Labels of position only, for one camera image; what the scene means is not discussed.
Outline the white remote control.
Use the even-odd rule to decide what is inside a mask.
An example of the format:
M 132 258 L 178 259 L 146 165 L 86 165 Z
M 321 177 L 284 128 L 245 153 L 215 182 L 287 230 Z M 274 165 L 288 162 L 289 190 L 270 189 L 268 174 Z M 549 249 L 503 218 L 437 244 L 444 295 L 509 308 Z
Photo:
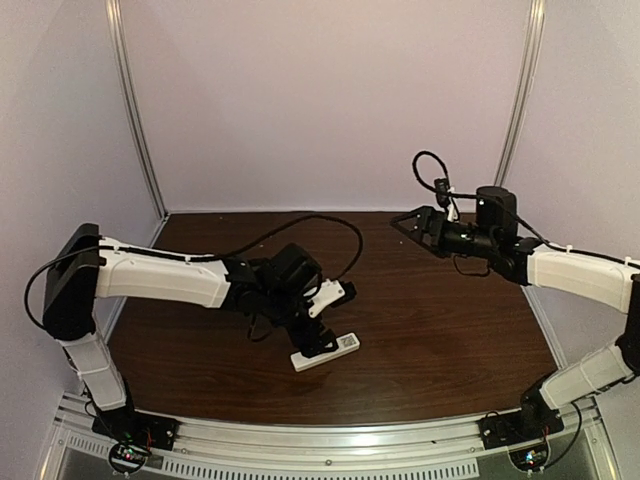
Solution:
M 313 357 L 304 357 L 300 352 L 290 356 L 291 364 L 296 372 L 306 371 L 317 366 L 337 360 L 360 349 L 361 342 L 355 333 L 348 333 L 336 338 L 327 352 Z

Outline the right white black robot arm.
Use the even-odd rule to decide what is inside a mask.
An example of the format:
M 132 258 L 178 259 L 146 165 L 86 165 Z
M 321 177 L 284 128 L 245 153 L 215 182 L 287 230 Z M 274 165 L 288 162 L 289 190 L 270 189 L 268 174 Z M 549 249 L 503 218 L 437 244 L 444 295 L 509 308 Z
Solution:
M 518 233 L 523 220 L 516 196 L 502 187 L 476 190 L 475 220 L 454 219 L 447 207 L 457 194 L 438 189 L 437 207 L 422 206 L 390 224 L 439 258 L 472 257 L 489 271 L 521 286 L 550 288 L 607 305 L 626 317 L 623 333 L 582 360 L 537 382 L 521 397 L 520 424 L 537 435 L 562 407 L 589 394 L 629 383 L 639 376 L 639 265 L 572 247 L 560 247 L 533 233 Z

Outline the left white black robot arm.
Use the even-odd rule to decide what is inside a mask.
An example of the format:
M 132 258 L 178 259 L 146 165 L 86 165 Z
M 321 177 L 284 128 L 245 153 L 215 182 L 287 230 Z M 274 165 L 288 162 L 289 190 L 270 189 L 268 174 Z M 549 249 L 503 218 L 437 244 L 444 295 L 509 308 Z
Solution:
M 119 441 L 133 442 L 148 428 L 95 323 L 98 298 L 166 300 L 263 317 L 287 331 L 297 371 L 358 346 L 321 322 L 325 308 L 346 298 L 347 286 L 323 278 L 319 264 L 296 244 L 258 260 L 193 256 L 127 245 L 87 223 L 37 272 L 46 285 L 36 324 L 63 347 L 90 394 L 98 427 Z

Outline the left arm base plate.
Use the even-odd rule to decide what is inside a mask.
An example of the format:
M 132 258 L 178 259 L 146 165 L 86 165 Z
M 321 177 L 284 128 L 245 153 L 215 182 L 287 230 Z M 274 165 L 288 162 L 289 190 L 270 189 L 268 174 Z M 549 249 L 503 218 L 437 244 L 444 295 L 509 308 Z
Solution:
M 171 451 L 180 422 L 174 418 L 129 411 L 100 411 L 92 424 L 94 433 L 118 442 Z

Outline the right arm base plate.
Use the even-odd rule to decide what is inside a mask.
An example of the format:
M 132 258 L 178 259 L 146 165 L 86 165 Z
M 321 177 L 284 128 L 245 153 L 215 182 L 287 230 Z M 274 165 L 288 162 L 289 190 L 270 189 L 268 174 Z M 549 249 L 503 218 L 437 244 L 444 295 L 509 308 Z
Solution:
M 539 420 L 529 418 L 522 410 L 508 413 L 490 411 L 476 424 L 485 450 L 543 440 L 564 430 L 562 419 L 554 412 Z

